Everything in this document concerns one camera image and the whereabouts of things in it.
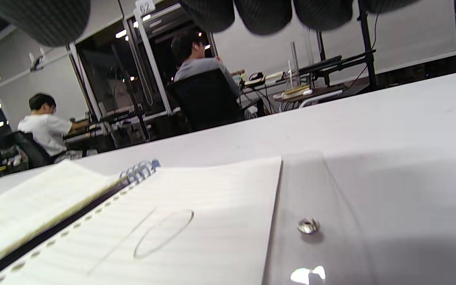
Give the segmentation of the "person's right hand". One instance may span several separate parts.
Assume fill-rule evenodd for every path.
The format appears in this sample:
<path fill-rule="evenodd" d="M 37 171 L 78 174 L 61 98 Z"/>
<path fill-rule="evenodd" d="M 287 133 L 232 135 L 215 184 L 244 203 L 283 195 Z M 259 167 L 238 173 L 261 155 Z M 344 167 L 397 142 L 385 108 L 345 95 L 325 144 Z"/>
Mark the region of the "person's right hand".
<path fill-rule="evenodd" d="M 295 12 L 316 31 L 335 30 L 353 14 L 351 0 L 180 0 L 192 20 L 211 33 L 232 25 L 235 14 L 252 34 L 268 36 L 286 27 Z M 0 0 L 0 18 L 38 43 L 59 47 L 80 38 L 91 13 L 90 0 Z"/>

